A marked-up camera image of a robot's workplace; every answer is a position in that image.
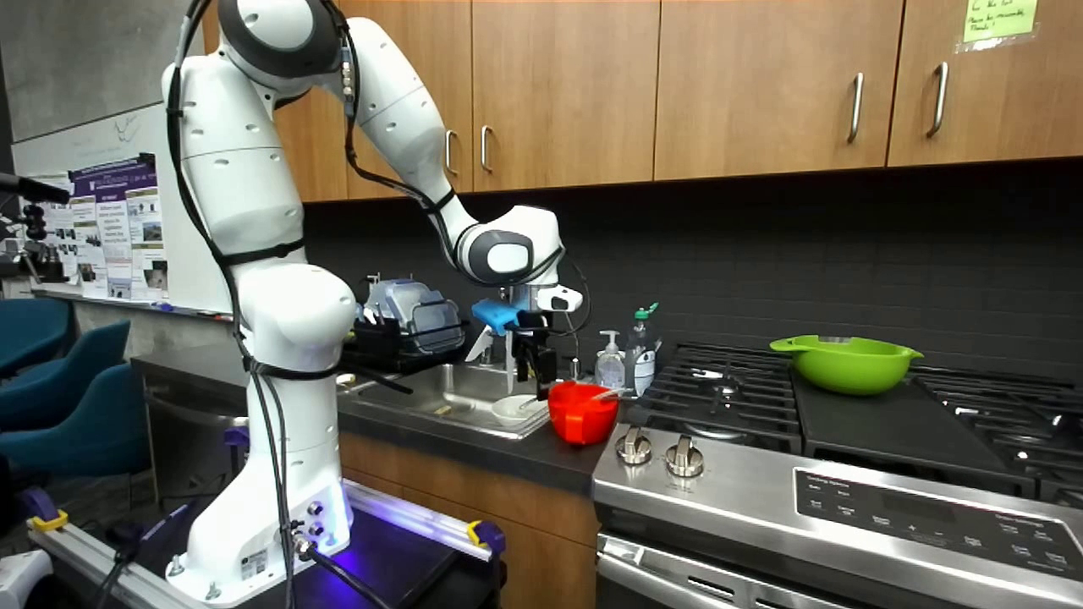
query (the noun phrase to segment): green bowl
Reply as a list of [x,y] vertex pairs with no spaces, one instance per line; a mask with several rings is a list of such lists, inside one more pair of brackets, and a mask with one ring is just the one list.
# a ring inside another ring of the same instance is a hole
[[899,387],[922,352],[877,339],[793,336],[773,341],[773,352],[795,357],[795,370],[820,391],[844,395],[879,395]]

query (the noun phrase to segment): oven door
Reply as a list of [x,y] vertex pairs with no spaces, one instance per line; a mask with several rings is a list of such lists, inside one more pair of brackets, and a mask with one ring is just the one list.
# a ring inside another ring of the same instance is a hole
[[618,597],[615,605],[630,600],[651,600],[658,605],[681,609],[844,609],[835,604],[748,578],[731,570],[670,556],[651,546],[636,546],[615,535],[600,535],[600,590]]

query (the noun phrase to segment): cabinet handle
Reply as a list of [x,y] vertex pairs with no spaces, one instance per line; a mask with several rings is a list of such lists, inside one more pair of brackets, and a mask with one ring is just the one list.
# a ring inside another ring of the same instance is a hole
[[856,70],[848,89],[848,137],[846,137],[848,145],[856,141],[856,131],[860,131],[862,100],[868,100],[868,75]]
[[476,156],[481,156],[481,170],[489,170],[491,174],[491,165],[489,165],[489,138],[494,137],[494,130],[491,127],[481,127],[481,145],[476,145]]
[[454,138],[457,138],[454,130],[448,130],[442,131],[442,174],[448,175],[457,175],[457,170],[454,170]]
[[948,84],[951,84],[951,67],[948,60],[938,64],[938,104],[933,104],[933,127],[925,131],[929,138],[933,138],[945,127],[945,113],[948,113]]

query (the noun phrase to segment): gas stove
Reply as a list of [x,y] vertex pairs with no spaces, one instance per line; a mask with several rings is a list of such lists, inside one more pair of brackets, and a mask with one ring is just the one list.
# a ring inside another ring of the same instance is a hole
[[1055,380],[846,401],[676,344],[600,458],[600,573],[662,605],[1083,605],[1079,421]]

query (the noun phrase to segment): red cup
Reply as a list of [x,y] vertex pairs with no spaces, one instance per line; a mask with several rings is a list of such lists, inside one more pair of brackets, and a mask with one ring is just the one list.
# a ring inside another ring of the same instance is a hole
[[573,447],[607,442],[615,424],[615,395],[597,384],[553,384],[548,424]]

